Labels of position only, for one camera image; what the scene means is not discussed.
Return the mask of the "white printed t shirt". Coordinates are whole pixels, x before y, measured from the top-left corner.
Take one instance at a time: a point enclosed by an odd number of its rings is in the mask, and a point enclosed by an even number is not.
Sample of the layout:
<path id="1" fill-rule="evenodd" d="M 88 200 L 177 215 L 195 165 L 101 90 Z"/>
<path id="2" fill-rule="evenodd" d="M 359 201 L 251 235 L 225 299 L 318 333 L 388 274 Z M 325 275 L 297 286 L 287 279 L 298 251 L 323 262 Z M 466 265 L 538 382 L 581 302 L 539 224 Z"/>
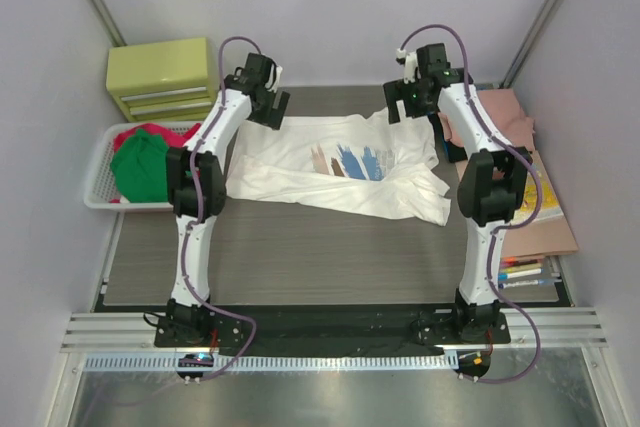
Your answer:
<path id="1" fill-rule="evenodd" d="M 447 224 L 449 187 L 425 118 L 288 116 L 279 130 L 246 121 L 227 176 L 230 197 L 297 203 L 390 220 Z"/>

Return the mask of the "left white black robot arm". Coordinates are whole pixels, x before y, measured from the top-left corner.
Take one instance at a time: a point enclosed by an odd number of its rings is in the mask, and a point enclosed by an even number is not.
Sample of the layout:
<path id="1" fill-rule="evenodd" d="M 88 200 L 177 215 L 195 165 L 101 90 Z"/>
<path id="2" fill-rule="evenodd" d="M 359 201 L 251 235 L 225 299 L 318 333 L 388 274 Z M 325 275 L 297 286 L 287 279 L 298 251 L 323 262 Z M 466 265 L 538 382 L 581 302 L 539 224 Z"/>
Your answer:
<path id="1" fill-rule="evenodd" d="M 226 199 L 224 162 L 241 124 L 252 121 L 277 130 L 290 94 L 277 92 L 282 68 L 250 53 L 245 65 L 227 75 L 201 126 L 182 147 L 166 155 L 168 201 L 178 229 L 176 277 L 166 313 L 156 324 L 158 347 L 196 346 L 214 331 L 210 301 L 209 258 L 217 217 Z"/>

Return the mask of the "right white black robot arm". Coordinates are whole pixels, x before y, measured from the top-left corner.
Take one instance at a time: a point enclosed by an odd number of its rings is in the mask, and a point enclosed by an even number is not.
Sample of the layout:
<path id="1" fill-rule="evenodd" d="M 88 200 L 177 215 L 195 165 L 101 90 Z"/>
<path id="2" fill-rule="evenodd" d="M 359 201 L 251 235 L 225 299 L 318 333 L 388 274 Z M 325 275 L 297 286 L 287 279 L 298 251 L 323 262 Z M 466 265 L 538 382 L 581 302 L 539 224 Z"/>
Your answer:
<path id="1" fill-rule="evenodd" d="M 389 121 L 441 113 L 466 152 L 457 190 L 467 225 L 466 260 L 448 324 L 459 340 L 479 343 L 499 324 L 496 280 L 504 232 L 522 206 L 531 160 L 499 131 L 466 70 L 451 66 L 443 44 L 413 52 L 400 48 L 396 60 L 403 76 L 383 86 Z"/>

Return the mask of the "black folded t shirt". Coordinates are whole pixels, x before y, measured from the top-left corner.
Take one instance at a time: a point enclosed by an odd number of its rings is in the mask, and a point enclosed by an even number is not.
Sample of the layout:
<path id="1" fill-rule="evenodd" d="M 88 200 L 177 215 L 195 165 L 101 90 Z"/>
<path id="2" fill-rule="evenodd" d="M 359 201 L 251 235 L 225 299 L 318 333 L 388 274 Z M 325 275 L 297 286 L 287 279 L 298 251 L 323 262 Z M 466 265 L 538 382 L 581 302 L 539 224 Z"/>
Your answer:
<path id="1" fill-rule="evenodd" d="M 466 151 L 454 145 L 452 142 L 445 139 L 443 124 L 437 114 L 429 116 L 429 121 L 434 130 L 434 136 L 436 143 L 440 145 L 444 150 L 444 155 L 449 163 L 457 163 L 467 160 Z"/>

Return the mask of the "pink folded t shirt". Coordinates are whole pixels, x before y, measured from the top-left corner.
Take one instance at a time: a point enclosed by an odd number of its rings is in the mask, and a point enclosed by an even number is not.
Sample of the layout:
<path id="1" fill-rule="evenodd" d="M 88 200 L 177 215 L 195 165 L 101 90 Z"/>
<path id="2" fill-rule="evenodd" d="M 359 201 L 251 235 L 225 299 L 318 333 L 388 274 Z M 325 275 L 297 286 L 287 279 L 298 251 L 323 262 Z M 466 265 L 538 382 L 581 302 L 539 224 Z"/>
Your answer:
<path id="1" fill-rule="evenodd" d="M 512 89 L 491 89 L 476 91 L 476 104 L 480 103 L 493 124 L 514 147 L 535 150 L 534 119 L 521 108 Z"/>

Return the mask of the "red t shirt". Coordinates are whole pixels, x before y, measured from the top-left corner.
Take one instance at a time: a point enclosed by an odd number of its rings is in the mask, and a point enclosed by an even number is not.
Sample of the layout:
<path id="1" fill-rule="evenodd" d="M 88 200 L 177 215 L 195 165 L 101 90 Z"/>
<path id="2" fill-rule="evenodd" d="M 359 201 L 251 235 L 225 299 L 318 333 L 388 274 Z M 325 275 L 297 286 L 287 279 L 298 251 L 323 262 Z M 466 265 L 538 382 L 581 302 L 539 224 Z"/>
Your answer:
<path id="1" fill-rule="evenodd" d="M 137 129 L 144 129 L 152 134 L 159 134 L 165 140 L 167 145 L 170 148 L 180 148 L 182 147 L 191 137 L 194 136 L 198 128 L 200 127 L 200 123 L 194 124 L 191 128 L 189 128 L 184 133 L 178 133 L 171 129 L 168 129 L 164 126 L 155 123 L 145 123 L 134 128 L 130 128 L 120 134 L 117 134 L 113 140 L 113 152 L 115 153 L 122 143 L 131 136 Z"/>

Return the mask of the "yellow-green drawer box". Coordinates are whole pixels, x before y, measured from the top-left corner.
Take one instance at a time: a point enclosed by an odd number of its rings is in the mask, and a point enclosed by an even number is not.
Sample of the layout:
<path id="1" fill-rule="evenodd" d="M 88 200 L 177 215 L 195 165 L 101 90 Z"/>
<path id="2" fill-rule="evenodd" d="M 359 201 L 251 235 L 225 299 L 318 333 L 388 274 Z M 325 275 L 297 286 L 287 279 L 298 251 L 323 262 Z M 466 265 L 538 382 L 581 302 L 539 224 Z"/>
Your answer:
<path id="1" fill-rule="evenodd" d="M 202 120 L 215 104 L 217 63 L 205 37 L 114 47 L 106 89 L 129 122 Z"/>

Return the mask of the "green t shirt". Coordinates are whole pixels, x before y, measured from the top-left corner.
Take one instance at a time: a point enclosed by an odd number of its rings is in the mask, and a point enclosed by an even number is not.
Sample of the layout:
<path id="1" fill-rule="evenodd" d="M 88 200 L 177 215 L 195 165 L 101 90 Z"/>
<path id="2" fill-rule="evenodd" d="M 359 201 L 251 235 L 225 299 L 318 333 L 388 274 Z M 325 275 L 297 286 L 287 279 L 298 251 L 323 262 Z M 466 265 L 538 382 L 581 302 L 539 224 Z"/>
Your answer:
<path id="1" fill-rule="evenodd" d="M 115 185 L 130 203 L 167 201 L 168 150 L 161 135 L 137 129 L 114 153 L 110 169 Z"/>

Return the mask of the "yellow picture book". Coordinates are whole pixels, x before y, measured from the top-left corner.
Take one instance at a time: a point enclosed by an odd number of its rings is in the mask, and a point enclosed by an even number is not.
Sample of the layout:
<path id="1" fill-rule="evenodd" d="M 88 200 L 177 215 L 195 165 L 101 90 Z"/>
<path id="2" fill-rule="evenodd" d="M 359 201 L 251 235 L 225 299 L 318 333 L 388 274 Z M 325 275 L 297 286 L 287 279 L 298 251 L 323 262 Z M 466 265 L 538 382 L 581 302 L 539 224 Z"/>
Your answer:
<path id="1" fill-rule="evenodd" d="M 540 203 L 540 209 L 533 219 L 534 222 L 548 221 L 564 216 L 558 198 L 545 172 L 536 167 L 536 174 L 540 181 L 540 189 L 536 188 L 533 177 L 528 175 L 522 205 L 514 213 L 513 222 L 515 224 L 526 221 L 534 212 L 537 203 Z"/>

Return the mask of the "white plastic basket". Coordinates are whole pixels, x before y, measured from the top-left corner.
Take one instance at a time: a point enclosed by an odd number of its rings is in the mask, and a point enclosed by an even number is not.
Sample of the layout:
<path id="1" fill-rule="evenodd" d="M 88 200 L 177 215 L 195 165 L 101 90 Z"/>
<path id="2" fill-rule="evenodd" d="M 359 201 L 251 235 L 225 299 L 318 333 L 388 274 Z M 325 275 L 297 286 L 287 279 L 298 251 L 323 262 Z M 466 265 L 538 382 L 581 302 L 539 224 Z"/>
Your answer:
<path id="1" fill-rule="evenodd" d="M 198 122 L 164 122 L 155 123 L 171 129 L 178 133 L 184 133 Z M 163 203 L 129 203 L 120 196 L 116 188 L 113 174 L 110 170 L 110 163 L 113 157 L 113 140 L 130 128 L 134 128 L 145 123 L 138 124 L 117 124 L 109 128 L 93 155 L 87 174 L 87 181 L 84 192 L 84 203 L 87 207 L 100 210 L 112 211 L 141 211 L 141 210 L 168 210 L 170 204 Z"/>

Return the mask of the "red marker pen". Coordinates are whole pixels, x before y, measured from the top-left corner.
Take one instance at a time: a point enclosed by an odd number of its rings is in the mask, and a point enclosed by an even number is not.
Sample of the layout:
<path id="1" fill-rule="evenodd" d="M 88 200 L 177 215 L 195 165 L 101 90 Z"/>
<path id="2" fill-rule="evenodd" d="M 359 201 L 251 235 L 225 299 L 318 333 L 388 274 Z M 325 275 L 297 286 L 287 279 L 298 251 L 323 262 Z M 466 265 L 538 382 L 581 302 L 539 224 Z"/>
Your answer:
<path id="1" fill-rule="evenodd" d="M 500 263 L 500 269 L 509 269 L 521 266 L 530 266 L 530 265 L 538 265 L 542 264 L 544 258 L 532 258 L 532 259 L 504 259 Z"/>

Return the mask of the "brown cardboard sheet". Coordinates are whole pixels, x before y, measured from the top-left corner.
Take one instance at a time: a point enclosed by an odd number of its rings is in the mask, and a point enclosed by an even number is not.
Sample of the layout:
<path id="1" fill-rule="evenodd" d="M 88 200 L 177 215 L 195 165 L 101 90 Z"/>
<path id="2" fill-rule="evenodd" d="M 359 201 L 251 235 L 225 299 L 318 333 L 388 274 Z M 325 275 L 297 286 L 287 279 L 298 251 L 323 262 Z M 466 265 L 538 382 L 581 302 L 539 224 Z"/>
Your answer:
<path id="1" fill-rule="evenodd" d="M 549 180 L 538 152 L 532 153 L 532 160 L 533 167 L 541 168 Z M 563 216 L 548 221 L 533 221 L 526 227 L 505 231 L 501 257 L 543 257 L 573 253 L 577 250 L 576 240 L 566 217 Z"/>

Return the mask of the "yellow marker pen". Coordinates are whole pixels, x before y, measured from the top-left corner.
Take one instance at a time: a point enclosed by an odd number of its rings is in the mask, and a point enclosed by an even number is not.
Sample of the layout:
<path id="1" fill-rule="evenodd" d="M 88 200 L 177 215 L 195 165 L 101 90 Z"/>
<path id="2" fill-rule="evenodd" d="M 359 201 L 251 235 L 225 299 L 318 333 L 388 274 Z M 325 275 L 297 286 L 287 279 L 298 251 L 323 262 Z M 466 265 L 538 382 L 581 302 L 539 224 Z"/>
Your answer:
<path id="1" fill-rule="evenodd" d="M 540 265 L 529 265 L 529 266 L 519 266 L 508 268 L 500 271 L 501 276 L 527 276 L 527 275 L 537 275 L 542 271 L 542 267 Z"/>

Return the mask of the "dark blue marker pen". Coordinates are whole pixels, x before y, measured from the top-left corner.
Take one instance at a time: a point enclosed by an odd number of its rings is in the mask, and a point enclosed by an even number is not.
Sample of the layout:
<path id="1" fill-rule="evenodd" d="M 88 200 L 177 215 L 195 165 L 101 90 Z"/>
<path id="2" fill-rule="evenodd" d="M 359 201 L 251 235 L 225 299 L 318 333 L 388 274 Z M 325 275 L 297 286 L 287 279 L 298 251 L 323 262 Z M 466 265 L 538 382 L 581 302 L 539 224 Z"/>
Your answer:
<path id="1" fill-rule="evenodd" d="M 508 281 L 504 283 L 499 283 L 498 287 L 501 290 L 505 290 L 505 289 L 511 289 L 511 288 L 520 288 L 520 287 L 553 285 L 560 282 L 562 282 L 561 278 L 529 279 L 529 280 Z"/>

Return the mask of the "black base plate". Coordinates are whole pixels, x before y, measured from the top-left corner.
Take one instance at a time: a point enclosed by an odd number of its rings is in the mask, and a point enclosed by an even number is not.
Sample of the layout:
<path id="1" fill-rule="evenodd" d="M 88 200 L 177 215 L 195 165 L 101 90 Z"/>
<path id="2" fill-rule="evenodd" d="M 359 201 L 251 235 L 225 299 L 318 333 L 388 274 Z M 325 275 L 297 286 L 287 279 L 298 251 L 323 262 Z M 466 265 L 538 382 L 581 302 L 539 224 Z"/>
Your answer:
<path id="1" fill-rule="evenodd" d="M 145 312 L 157 347 L 200 348 L 232 356 L 391 357 L 432 355 L 444 346 L 506 345 L 504 314 L 464 325 L 451 304 L 248 305 L 230 317 L 194 308 Z"/>

